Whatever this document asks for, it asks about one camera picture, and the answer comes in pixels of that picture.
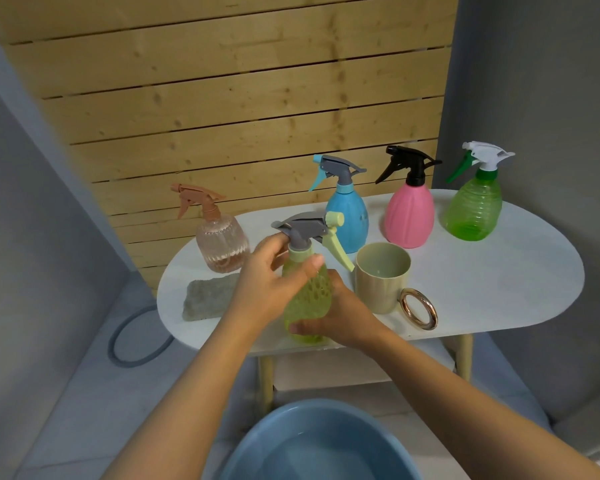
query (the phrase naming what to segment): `fingernail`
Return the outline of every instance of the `fingernail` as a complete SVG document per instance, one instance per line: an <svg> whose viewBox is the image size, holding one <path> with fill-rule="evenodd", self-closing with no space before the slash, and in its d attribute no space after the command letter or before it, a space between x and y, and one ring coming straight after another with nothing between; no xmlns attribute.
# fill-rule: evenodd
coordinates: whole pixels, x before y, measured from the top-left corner
<svg viewBox="0 0 600 480"><path fill-rule="evenodd" d="M313 260L313 265L316 267L321 267L324 264L324 256L321 254L314 254L311 259Z"/></svg>

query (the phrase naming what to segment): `white table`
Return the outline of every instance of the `white table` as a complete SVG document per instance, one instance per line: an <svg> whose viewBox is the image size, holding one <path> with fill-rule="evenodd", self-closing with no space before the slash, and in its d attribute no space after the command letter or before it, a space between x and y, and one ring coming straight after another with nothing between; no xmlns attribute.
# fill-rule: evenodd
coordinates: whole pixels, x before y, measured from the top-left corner
<svg viewBox="0 0 600 480"><path fill-rule="evenodd" d="M436 214L446 209L455 194L450 190L432 190ZM380 220L391 194L364 198L369 213L367 242L384 241ZM273 221L310 210L323 210L325 203L257 210L237 217L254 247L275 233ZM352 274L347 272L317 242L326 264L338 270L345 284L353 289ZM479 242L453 237L436 220L429 240L409 250L412 267L408 286L428 297L438 311L439 325L432 331L417 329L396 310L377 315L405 340L433 337L460 337L457 370L469 377L472 333L534 325L559 315L576 300L584 285L582 260L571 243L540 217L504 202L495 231ZM355 262L354 255L349 255ZM215 329L219 318L195 322L182 319L182 304L192 280L219 275L207 268L192 240L167 266L158 286L158 312L167 330L182 343L199 349ZM424 309L419 314L424 321ZM335 348L304 346L284 330L281 320L272 323L254 343L250 354L270 356L307 349Z"/></svg>

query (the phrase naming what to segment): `yellow spray bottle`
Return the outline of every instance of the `yellow spray bottle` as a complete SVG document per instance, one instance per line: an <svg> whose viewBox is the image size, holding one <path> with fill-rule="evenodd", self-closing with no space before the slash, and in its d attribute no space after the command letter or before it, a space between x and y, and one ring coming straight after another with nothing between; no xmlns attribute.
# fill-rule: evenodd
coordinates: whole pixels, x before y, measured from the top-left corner
<svg viewBox="0 0 600 480"><path fill-rule="evenodd" d="M289 259L282 267L282 276L286 276L300 266L305 259L312 256L311 239L322 245L349 271L353 271L353 263L342 249L336 237L337 227L344 224L344 214L341 212L303 212L280 222L275 221L271 227L289 236ZM331 280L327 266L322 265L316 277L291 299L284 311L284 321L287 331L289 325L298 320L321 318L331 307ZM319 335L292 335L296 340L305 344L319 344L324 338Z"/></svg>

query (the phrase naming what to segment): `green spray bottle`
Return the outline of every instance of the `green spray bottle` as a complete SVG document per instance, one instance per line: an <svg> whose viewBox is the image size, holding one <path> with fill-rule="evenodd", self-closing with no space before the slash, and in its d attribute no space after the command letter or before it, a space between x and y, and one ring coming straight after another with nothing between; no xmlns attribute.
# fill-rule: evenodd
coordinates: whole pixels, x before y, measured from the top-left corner
<svg viewBox="0 0 600 480"><path fill-rule="evenodd" d="M498 163L515 153L480 141L470 141L462 147L466 150L463 161L447 183L453 182L476 163L480 163L480 168L475 177L451 199L441 221L442 226L458 239L480 241L495 229L502 209L502 192L497 181Z"/></svg>
<svg viewBox="0 0 600 480"><path fill-rule="evenodd" d="M286 276L300 266L313 254L311 239L322 243L329 252L348 271L353 271L353 263L347 257L336 236L336 229L344 224L342 212L303 212L280 222L275 221L271 227L289 236L289 259L282 266L282 276ZM310 279L298 293L291 298L284 311L285 328L298 320L321 318L331 307L331 280L327 266L322 265L318 274ZM304 344L319 344L324 338L319 335L293 335L293 338Z"/></svg>

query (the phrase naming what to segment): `plastic basin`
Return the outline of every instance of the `plastic basin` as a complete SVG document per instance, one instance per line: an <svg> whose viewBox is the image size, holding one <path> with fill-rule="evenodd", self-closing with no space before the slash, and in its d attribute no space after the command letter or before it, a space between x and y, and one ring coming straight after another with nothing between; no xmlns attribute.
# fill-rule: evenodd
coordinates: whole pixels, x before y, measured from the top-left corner
<svg viewBox="0 0 600 480"><path fill-rule="evenodd" d="M248 432L220 480L422 480L400 441L348 404L310 399L272 412Z"/></svg>

